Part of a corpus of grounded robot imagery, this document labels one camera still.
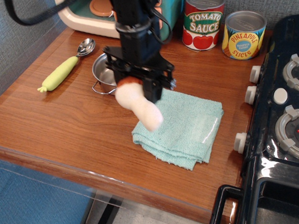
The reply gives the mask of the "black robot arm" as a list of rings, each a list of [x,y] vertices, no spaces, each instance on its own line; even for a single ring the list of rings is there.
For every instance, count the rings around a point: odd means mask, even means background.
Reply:
[[[173,89],[176,81],[172,78],[175,67],[160,55],[163,41],[160,22],[167,23],[155,6],[159,0],[110,0],[117,15],[115,28],[119,33],[119,47],[105,47],[107,68],[114,72],[120,83],[126,77],[142,81],[147,100],[155,103],[161,98],[162,90]]]

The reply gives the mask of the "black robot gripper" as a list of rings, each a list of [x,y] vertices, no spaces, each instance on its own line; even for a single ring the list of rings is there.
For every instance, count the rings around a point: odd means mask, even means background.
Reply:
[[[129,76],[142,80],[145,98],[156,103],[162,88],[174,89],[174,66],[160,55],[161,45],[158,20],[145,21],[135,26],[116,24],[120,35],[119,47],[105,47],[107,67],[113,71],[116,86],[121,86]]]

